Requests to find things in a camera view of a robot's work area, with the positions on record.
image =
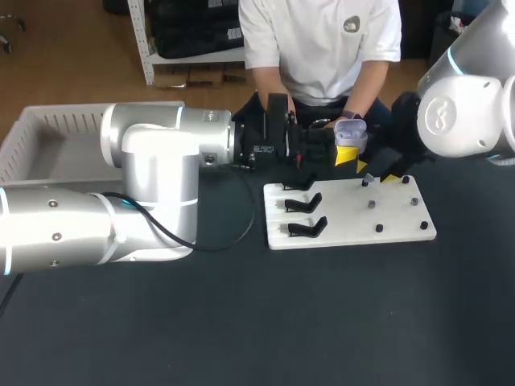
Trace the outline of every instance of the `black tabletop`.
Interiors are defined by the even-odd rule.
[[[0,320],[0,383],[513,385],[515,169],[413,172],[435,241],[274,252],[261,207],[228,253],[26,275]],[[267,179],[249,178],[257,197]],[[203,244],[244,227],[238,183],[202,176]]]

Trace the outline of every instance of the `wristwatch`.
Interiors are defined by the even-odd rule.
[[[347,118],[347,119],[363,119],[363,117],[360,114],[353,113],[352,111],[348,111],[348,110],[344,110],[341,113],[341,116],[343,118]]]

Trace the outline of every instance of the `black cable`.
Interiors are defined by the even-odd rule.
[[[230,168],[226,168],[231,173],[236,175],[240,178],[240,180],[243,182],[245,189],[247,190],[247,193],[249,194],[250,201],[252,203],[252,216],[249,222],[249,225],[245,229],[245,231],[235,239],[231,244],[221,246],[221,247],[211,247],[211,246],[203,246],[199,244],[192,244],[187,242],[186,240],[181,239],[180,237],[174,235],[172,232],[170,232],[168,229],[166,229],[164,226],[162,226],[142,205],[138,203],[135,199],[132,197],[129,197],[128,195],[123,195],[122,193],[116,193],[108,191],[106,193],[102,193],[105,197],[114,197],[117,199],[123,199],[127,203],[134,206],[142,215],[144,215],[157,229],[159,229],[162,233],[164,233],[166,236],[168,236],[170,239],[175,241],[177,244],[181,244],[184,247],[188,247],[190,249],[193,249],[194,251],[201,251],[201,252],[222,252],[226,251],[228,249],[231,249],[235,244],[239,243],[247,234],[249,233],[250,229],[252,228],[254,224],[254,220],[256,218],[256,201],[254,199],[254,196],[252,194],[252,188],[249,185],[249,182],[243,177],[242,175],[238,174],[237,172],[230,170]]]
[[[9,300],[13,297],[14,292],[16,291],[16,287],[18,287],[19,282],[22,280],[23,274],[19,273],[14,277],[14,280],[9,285],[9,289],[7,290],[5,296],[2,299],[2,303],[0,303],[0,318],[2,318],[4,312],[6,312],[7,305],[9,305]]]

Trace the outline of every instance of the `white plastic crate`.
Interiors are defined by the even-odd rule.
[[[148,104],[184,106],[178,101]],[[25,108],[0,148],[0,185],[118,190],[122,173],[105,163],[100,147],[101,122],[108,106]]]

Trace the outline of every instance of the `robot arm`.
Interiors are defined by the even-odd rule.
[[[497,0],[420,80],[418,133],[443,157],[512,158],[515,1]]]
[[[125,195],[180,242],[112,195],[0,188],[0,274],[115,261],[170,261],[202,248],[194,246],[199,166],[256,168],[281,162],[290,149],[297,154],[294,149],[300,144],[289,129],[297,126],[288,124],[283,99],[271,98],[276,110],[269,112],[274,118],[268,126],[274,128],[264,135],[232,122],[228,111],[111,105],[101,123],[105,161],[122,168]]]

